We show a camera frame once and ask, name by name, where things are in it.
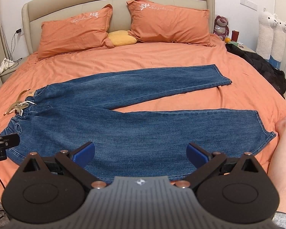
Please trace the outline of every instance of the leather patch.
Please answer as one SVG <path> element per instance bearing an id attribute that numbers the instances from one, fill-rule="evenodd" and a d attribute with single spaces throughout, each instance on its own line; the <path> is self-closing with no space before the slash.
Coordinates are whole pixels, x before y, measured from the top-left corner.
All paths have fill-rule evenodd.
<path id="1" fill-rule="evenodd" d="M 28 96 L 34 96 L 36 89 L 31 89 L 29 90 L 29 92 L 27 93 L 27 96 L 25 98 L 25 100 L 27 99 Z"/>

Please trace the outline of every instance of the white flower print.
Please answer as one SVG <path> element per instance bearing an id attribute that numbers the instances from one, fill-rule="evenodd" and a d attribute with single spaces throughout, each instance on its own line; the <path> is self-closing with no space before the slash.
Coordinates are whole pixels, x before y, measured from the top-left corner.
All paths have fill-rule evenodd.
<path id="1" fill-rule="evenodd" d="M 149 7 L 149 3 L 147 4 L 147 3 L 145 3 L 145 4 L 141 4 L 141 11 L 144 9 L 144 8 L 147 8 L 147 7 Z"/>
<path id="2" fill-rule="evenodd" d="M 98 18 L 100 14 L 98 12 L 94 12 L 94 13 L 90 13 L 90 16 L 95 16 L 96 18 Z"/>

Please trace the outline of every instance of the plush toy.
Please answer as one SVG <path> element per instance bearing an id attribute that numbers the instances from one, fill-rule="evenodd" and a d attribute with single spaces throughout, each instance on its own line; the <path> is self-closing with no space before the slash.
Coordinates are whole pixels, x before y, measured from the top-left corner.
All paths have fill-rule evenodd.
<path id="1" fill-rule="evenodd" d="M 221 40 L 224 40 L 229 35 L 228 25 L 228 19 L 218 15 L 215 19 L 213 33 L 219 36 Z"/>
<path id="2" fill-rule="evenodd" d="M 271 13 L 266 11 L 265 7 L 258 16 L 258 22 L 259 32 L 256 53 L 269 62 L 274 34 L 273 31 L 277 27 L 278 22 Z"/>
<path id="3" fill-rule="evenodd" d="M 278 26 L 274 30 L 269 63 L 279 69 L 286 43 L 286 22 L 281 21 L 277 15 L 275 15 L 275 19 L 278 22 Z"/>

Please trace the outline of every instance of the gray ribbed panel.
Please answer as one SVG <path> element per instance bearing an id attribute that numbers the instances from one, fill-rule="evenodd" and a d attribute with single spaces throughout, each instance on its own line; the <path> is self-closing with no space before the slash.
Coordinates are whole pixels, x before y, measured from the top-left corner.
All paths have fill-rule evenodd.
<path id="1" fill-rule="evenodd" d="M 191 189 L 172 186 L 167 177 L 116 177 L 93 189 L 68 218 L 47 225 L 12 221 L 4 229 L 278 229 L 270 219 L 252 225 L 224 222 L 202 209 Z"/>

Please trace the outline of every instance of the pillow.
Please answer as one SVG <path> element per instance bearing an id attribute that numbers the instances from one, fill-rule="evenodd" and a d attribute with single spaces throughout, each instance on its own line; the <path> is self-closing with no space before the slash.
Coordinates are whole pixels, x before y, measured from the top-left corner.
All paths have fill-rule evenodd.
<path id="1" fill-rule="evenodd" d="M 128 33 L 142 42 L 211 46 L 208 9 L 161 5 L 149 0 L 131 0 L 127 6 L 132 18 Z"/>
<path id="2" fill-rule="evenodd" d="M 95 47 L 114 48 L 106 32 L 111 15 L 112 6 L 108 4 L 96 12 L 83 13 L 59 21 L 43 22 L 38 59 Z"/>
<path id="3" fill-rule="evenodd" d="M 137 42 L 135 37 L 128 35 L 128 32 L 124 30 L 108 33 L 108 38 L 111 40 L 115 47 L 122 45 L 133 45 Z"/>

